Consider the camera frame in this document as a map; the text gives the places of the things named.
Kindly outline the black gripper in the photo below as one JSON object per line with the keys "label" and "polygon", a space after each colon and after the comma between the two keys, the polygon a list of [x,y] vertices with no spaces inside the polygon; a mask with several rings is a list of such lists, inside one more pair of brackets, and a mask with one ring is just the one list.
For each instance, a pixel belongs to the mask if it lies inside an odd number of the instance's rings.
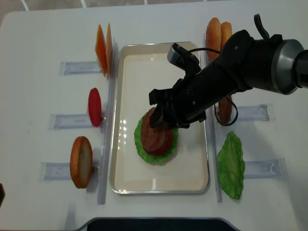
{"label": "black gripper", "polygon": [[224,80],[222,71],[203,70],[193,77],[179,79],[170,89],[152,90],[149,101],[156,108],[150,116],[150,127],[188,128],[195,121],[205,120],[205,109],[225,96]]}

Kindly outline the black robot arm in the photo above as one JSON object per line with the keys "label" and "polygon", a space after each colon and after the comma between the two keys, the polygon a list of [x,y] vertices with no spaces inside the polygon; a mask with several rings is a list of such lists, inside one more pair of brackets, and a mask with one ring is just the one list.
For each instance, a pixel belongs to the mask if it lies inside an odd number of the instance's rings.
{"label": "black robot arm", "polygon": [[149,94],[155,111],[152,128],[188,128],[204,121],[207,108],[222,98],[252,88],[284,95],[308,86],[308,52],[294,39],[281,35],[255,40],[246,30],[232,35],[217,59],[200,68],[192,51],[174,43],[168,61],[185,71],[185,77],[165,90]]}

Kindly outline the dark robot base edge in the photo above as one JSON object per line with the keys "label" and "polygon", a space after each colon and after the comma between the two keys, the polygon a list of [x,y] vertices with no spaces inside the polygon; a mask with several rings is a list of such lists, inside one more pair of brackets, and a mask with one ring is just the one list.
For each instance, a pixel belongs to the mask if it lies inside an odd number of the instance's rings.
{"label": "dark robot base edge", "polygon": [[89,231],[235,231],[220,219],[205,218],[104,218],[87,225]]}

